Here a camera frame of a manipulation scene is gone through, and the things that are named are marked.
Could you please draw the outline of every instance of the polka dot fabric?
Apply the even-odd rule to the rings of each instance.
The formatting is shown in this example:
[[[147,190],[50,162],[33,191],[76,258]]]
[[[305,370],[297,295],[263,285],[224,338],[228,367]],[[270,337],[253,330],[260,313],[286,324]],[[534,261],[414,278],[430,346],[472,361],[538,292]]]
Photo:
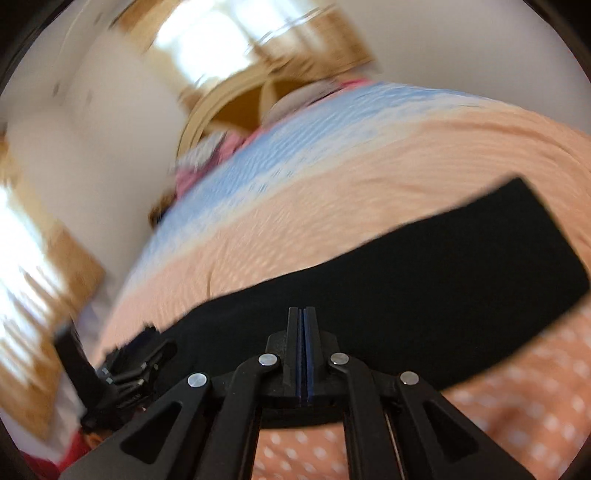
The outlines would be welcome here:
[[[399,125],[385,128],[379,147],[352,147],[346,161],[296,176],[220,224],[123,299],[101,348],[145,323],[166,328],[208,299],[327,261],[515,174],[539,192],[589,269],[589,137],[496,102],[404,128],[402,138]],[[444,394],[538,480],[558,479],[591,432],[589,298],[503,364]],[[334,425],[261,432],[254,478],[345,479],[342,439]]]
[[[349,478],[340,424],[277,431],[259,436],[254,480],[345,480]]]

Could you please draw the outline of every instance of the black bracket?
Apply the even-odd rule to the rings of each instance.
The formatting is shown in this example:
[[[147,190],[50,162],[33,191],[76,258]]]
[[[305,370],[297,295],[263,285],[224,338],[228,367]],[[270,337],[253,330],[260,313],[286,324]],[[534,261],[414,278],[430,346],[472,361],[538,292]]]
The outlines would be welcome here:
[[[196,373],[159,398],[63,480],[249,480],[263,426],[341,419],[352,480],[532,480],[413,372],[370,370],[290,308],[267,352],[216,378]]]

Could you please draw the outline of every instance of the metal pin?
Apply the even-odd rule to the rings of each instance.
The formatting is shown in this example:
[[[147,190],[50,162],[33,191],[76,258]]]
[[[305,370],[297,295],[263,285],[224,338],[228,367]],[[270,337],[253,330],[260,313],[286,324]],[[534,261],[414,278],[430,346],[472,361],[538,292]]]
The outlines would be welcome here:
[[[207,383],[207,377],[203,374],[193,374],[187,379],[187,383],[193,388],[199,388]]]
[[[270,367],[271,365],[275,365],[277,363],[277,356],[273,355],[272,353],[263,353],[259,357],[259,363],[263,367]]]
[[[400,375],[400,380],[405,385],[418,384],[418,375],[415,372],[404,372]]]
[[[349,363],[349,355],[341,352],[333,353],[330,356],[330,361],[335,365],[346,365]]]

